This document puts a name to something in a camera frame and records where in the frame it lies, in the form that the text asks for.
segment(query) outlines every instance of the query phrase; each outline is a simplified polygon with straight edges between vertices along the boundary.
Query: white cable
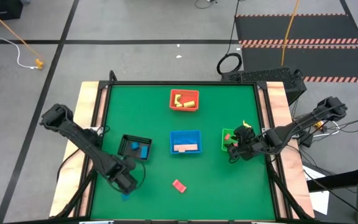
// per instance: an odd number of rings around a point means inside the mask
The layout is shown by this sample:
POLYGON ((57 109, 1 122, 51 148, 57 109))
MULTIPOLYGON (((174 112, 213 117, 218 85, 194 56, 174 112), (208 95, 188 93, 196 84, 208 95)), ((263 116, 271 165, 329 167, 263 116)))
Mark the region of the white cable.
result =
POLYGON ((37 67, 34 67, 34 66, 25 66, 25 65, 22 65, 22 64, 19 62, 19 59, 20 59, 20 49, 19 49, 19 46, 18 46, 17 44, 12 43, 11 41, 9 41, 9 40, 7 40, 7 39, 3 39, 3 38, 1 38, 1 37, 0 37, 0 40, 6 41, 6 42, 8 42, 8 43, 10 43, 10 44, 12 44, 12 45, 14 45, 14 46, 16 47, 16 49, 17 49, 17 64, 18 64, 18 65, 20 65, 20 66, 23 67, 23 68, 29 68, 29 69, 35 69, 35 68, 37 68, 37 67))
POLYGON ((335 124, 335 126, 336 126, 336 131, 334 132, 334 133, 326 133, 326 134, 317 134, 317 135, 315 135, 315 136, 313 136, 314 138, 315 137, 321 137, 321 136, 327 136, 327 135, 334 135, 334 134, 337 134, 337 133, 339 133, 339 131, 341 130, 341 128, 339 127, 339 125, 335 122, 335 121, 332 121, 334 124, 335 124))

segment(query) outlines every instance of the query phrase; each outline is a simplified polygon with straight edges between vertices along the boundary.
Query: white paper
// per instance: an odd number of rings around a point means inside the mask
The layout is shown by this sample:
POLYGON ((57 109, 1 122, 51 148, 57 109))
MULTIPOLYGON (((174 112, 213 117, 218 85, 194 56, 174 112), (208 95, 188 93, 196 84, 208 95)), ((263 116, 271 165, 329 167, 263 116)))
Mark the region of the white paper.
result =
MULTIPOLYGON (((303 166, 303 170, 306 171, 312 178, 317 179, 320 177, 325 177, 324 174, 320 174, 308 167, 303 166)), ((310 180, 310 177, 305 174, 306 180, 310 180)), ((329 200, 329 192, 322 191, 322 192, 313 192, 310 193, 310 200, 313 209, 319 213, 327 215, 328 212, 328 200, 329 200)))

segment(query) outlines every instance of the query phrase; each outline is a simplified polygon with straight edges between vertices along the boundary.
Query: yellow cable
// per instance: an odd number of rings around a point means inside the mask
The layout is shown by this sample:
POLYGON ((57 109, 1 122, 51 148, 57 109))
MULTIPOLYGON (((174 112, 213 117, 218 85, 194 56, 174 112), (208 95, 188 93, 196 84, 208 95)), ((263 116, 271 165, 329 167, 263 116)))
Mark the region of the yellow cable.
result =
MULTIPOLYGON (((33 50, 23 39, 21 39, 11 28, 9 28, 8 25, 6 25, 1 19, 0 22, 2 25, 4 25, 5 28, 7 28, 16 38, 18 38, 33 54, 35 54, 38 58, 42 58, 41 55, 39 55, 35 50, 33 50)), ((37 64, 38 69, 42 69, 42 66, 44 65, 43 62, 40 61, 40 59, 36 59, 35 63, 37 64)))
POLYGON ((283 52, 281 54, 281 66, 284 65, 284 55, 285 55, 285 47, 287 45, 287 38, 288 38, 288 35, 290 33, 290 29, 291 29, 291 26, 292 26, 292 21, 293 21, 293 18, 295 17, 296 10, 298 9, 298 5, 299 5, 299 0, 296 0, 296 5, 295 5, 295 8, 293 9, 291 20, 290 20, 290 23, 289 23, 288 28, 287 28, 287 33, 285 34, 285 38, 284 38, 283 52))

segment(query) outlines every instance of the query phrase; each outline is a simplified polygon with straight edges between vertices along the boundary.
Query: wooden table frame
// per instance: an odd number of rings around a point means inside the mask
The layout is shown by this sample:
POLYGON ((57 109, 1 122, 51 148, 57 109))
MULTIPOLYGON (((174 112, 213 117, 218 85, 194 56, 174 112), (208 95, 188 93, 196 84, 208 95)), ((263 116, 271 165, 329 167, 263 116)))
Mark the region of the wooden table frame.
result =
MULTIPOLYGON (((83 82, 81 85, 80 94, 78 96, 77 105, 74 113, 74 122, 81 127, 87 128, 92 126, 101 126, 103 124, 104 102, 108 95, 108 89, 103 88, 99 82, 83 82)), ((281 82, 268 82, 267 89, 258 89, 260 108, 262 109, 263 125, 265 128, 272 126, 283 126, 291 123, 291 114, 285 95, 283 83, 281 82)), ((295 140, 288 143, 290 146, 298 149, 295 140)), ((77 147, 68 141, 64 158, 67 158, 73 153, 77 147)), ((50 216, 59 213, 67 202, 71 199, 77 190, 83 168, 91 167, 91 163, 84 163, 85 155, 79 151, 73 156, 62 168, 60 178, 57 183, 55 196, 50 211, 50 216)), ((291 192, 295 200, 302 206, 305 212, 314 217, 313 207, 309 191, 306 184, 305 175, 303 173, 303 165, 300 154, 291 147, 286 147, 280 154, 280 157, 273 163, 274 168, 277 170, 277 163, 280 163, 282 169, 278 170, 279 175, 284 179, 287 189, 291 192)), ((278 215, 281 218, 297 218, 295 212, 289 211, 286 200, 283 199, 281 191, 276 186, 275 194, 277 196, 278 215)), ((86 189, 83 194, 81 205, 76 209, 78 216, 86 215, 88 197, 90 196, 90 187, 86 189)))

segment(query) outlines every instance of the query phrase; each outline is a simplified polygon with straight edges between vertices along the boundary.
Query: blue object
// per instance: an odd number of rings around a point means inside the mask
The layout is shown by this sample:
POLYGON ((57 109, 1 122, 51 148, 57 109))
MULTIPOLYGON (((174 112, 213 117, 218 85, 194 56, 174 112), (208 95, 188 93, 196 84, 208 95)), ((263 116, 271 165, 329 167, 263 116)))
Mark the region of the blue object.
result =
POLYGON ((200 153, 201 149, 201 131, 172 131, 170 136, 171 154, 189 154, 189 153, 200 153), (178 152, 173 150, 174 145, 179 144, 197 144, 197 150, 178 152))
POLYGON ((121 198, 122 198, 123 201, 129 200, 129 195, 122 194, 121 198))
POLYGON ((132 149, 137 150, 139 148, 139 142, 132 142, 132 149))
POLYGON ((146 159, 147 158, 147 152, 149 151, 149 147, 142 146, 142 151, 140 152, 140 158, 146 159))

